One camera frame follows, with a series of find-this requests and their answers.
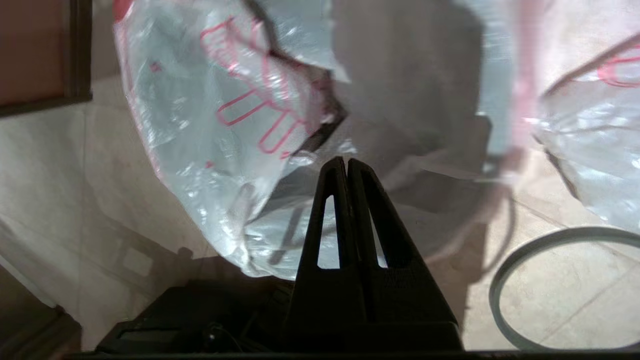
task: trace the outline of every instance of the black cable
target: black cable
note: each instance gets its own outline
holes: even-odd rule
[[[221,332],[224,332],[230,339],[231,341],[234,342],[234,345],[237,347],[238,351],[240,352],[244,352],[242,346],[240,346],[240,344],[238,343],[238,341],[236,340],[236,338],[233,336],[233,334],[231,334],[231,332],[229,332],[228,330],[226,330],[224,328],[224,326],[222,326],[222,324],[217,323],[217,322],[211,322],[209,323],[209,325],[207,326],[207,337],[212,336],[212,331],[213,330],[218,330]]]
[[[516,213],[516,201],[513,199],[513,195],[507,197],[507,206],[509,207],[509,219],[507,224],[507,233],[504,235],[504,239],[502,240],[502,244],[498,249],[498,253],[494,255],[493,260],[489,265],[485,266],[482,269],[481,277],[491,272],[498,264],[500,264],[500,259],[507,253],[509,250],[509,244],[511,243],[511,239],[513,238],[513,234],[516,231],[516,217],[518,216]]]
[[[495,320],[496,325],[498,325],[498,329],[500,329],[500,332],[502,333],[502,335],[504,335],[505,338],[507,338],[507,340],[509,340],[512,344],[514,344],[521,350],[553,352],[559,351],[558,349],[548,348],[525,338],[519,332],[515,331],[514,328],[512,328],[507,323],[507,321],[505,321],[500,311],[500,296],[502,295],[502,289],[504,288],[504,284],[509,279],[509,276],[511,276],[511,274],[518,268],[518,266],[520,266],[522,263],[532,258],[533,256],[561,245],[593,241],[621,243],[640,248],[640,235],[638,234],[614,229],[612,227],[577,227],[574,229],[561,230],[556,233],[544,235],[541,238],[535,239],[532,242],[527,243],[524,246],[520,247],[518,250],[514,251],[514,253],[512,253],[502,263],[495,276],[493,277],[491,287],[489,288],[489,307],[491,308],[491,312],[493,313],[493,319]],[[640,341],[618,349],[637,350],[639,347]]]

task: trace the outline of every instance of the translucent plastic bag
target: translucent plastic bag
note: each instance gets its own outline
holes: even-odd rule
[[[640,45],[543,98],[536,134],[580,201],[640,233]]]
[[[483,215],[511,134],[510,43],[492,1],[135,0],[114,28],[157,175],[247,275],[295,278],[334,156],[376,171],[426,258]],[[332,99],[279,52],[338,80],[349,117],[315,151],[299,148],[332,121]]]

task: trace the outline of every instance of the beige floor tile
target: beige floor tile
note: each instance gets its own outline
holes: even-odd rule
[[[207,242],[157,179],[128,111],[87,119],[83,255],[151,296],[197,277]]]
[[[87,215],[83,256],[141,293],[155,298],[198,276],[202,258],[183,247],[174,253],[104,215]]]
[[[138,291],[91,261],[82,260],[78,295],[79,323],[83,327],[82,349],[92,350],[122,321],[135,318]]]
[[[541,341],[634,265],[597,244],[564,245],[521,265],[507,281],[500,307],[516,330]]]
[[[77,320],[79,254],[71,245],[0,215],[2,257]]]
[[[528,134],[525,136],[522,147],[525,147],[526,149],[536,150],[536,151],[545,150],[545,146],[542,145],[539,141],[537,141],[536,138],[533,136],[533,134]]]
[[[640,341],[640,266],[584,306],[543,344],[554,348],[616,348]]]
[[[93,92],[93,104],[129,111],[129,104],[124,95],[120,74],[94,80],[91,84],[91,90]]]
[[[485,267],[493,263],[504,243],[510,213],[515,214],[515,228],[499,264],[519,246],[558,230],[556,225],[520,204],[515,204],[511,211],[505,201],[488,228]],[[523,264],[508,281],[502,294],[503,314],[523,335],[541,341],[634,265],[631,259],[608,247],[589,243],[540,254]],[[488,305],[489,285],[495,271],[492,268],[468,289],[462,334],[468,350],[513,348],[498,330]]]
[[[174,254],[187,248],[202,258],[205,239],[154,174],[130,113],[90,106],[86,133],[88,221],[111,219]]]
[[[514,197],[517,202],[563,226],[604,224],[571,195],[556,168],[541,151],[528,152]]]
[[[85,105],[0,122],[0,213],[78,249]]]
[[[640,262],[640,249],[637,247],[617,243],[602,243],[602,245],[610,247],[628,258]]]
[[[496,271],[493,264],[520,245],[557,230],[557,226],[538,217],[529,209],[505,200],[490,222],[484,242],[484,271],[476,274],[475,283],[468,284],[462,338],[467,350],[512,349],[514,346],[500,333],[489,308],[489,285]]]
[[[92,82],[117,75],[120,72],[113,36],[113,0],[92,0]]]

